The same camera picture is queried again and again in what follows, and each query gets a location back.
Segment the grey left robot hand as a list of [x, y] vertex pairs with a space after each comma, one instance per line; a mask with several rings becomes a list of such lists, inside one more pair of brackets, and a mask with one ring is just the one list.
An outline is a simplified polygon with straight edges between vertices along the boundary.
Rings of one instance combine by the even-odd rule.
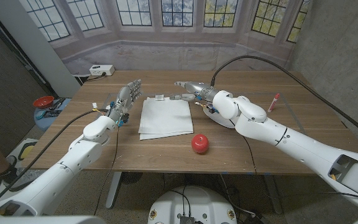
[[133, 82], [124, 85], [108, 112], [108, 117], [111, 118], [116, 124], [124, 121], [125, 114], [132, 108], [134, 102], [142, 94], [141, 91], [142, 80], [137, 79]]

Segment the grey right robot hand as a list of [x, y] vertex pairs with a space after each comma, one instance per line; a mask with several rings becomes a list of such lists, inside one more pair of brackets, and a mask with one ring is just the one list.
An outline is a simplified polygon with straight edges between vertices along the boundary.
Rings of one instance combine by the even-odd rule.
[[181, 95], [170, 96], [171, 100], [205, 100], [212, 102], [215, 95], [219, 92], [217, 89], [211, 87], [209, 84], [202, 82], [175, 82], [175, 86], [181, 86], [186, 89], [188, 93]]

